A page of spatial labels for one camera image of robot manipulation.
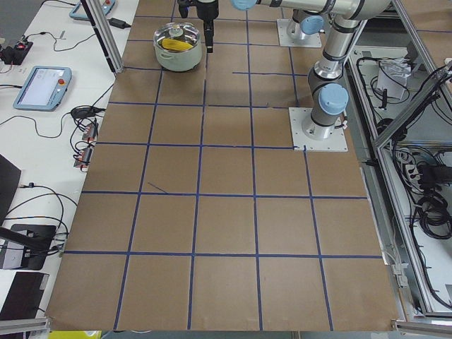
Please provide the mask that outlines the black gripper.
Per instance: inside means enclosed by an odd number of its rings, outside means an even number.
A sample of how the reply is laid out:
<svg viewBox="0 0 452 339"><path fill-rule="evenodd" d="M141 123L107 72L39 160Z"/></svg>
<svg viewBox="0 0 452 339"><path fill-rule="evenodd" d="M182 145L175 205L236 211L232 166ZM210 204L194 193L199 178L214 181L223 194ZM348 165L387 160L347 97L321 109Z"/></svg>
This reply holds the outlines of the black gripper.
<svg viewBox="0 0 452 339"><path fill-rule="evenodd" d="M219 15L218 0L197 0L196 13L198 18L204 21L206 52L213 53L215 35L214 20Z"/></svg>
<svg viewBox="0 0 452 339"><path fill-rule="evenodd" d="M187 18L189 15L189 8L193 6L192 0L177 0L179 14L182 18Z"/></svg>

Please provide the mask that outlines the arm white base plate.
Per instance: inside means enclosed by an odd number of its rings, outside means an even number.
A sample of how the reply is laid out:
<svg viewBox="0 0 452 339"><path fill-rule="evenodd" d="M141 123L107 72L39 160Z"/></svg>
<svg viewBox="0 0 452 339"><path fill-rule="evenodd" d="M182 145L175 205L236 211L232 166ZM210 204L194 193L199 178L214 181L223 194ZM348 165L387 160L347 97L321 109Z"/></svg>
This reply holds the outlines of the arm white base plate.
<svg viewBox="0 0 452 339"><path fill-rule="evenodd" d="M278 39L282 47L320 48L322 46L320 31L324 20L312 16L296 23L292 19L277 19Z"/></svg>
<svg viewBox="0 0 452 339"><path fill-rule="evenodd" d="M339 152L348 151L347 141L340 118L332 126L316 125L311 119L310 107L290 107L290 127L295 151Z"/></svg>

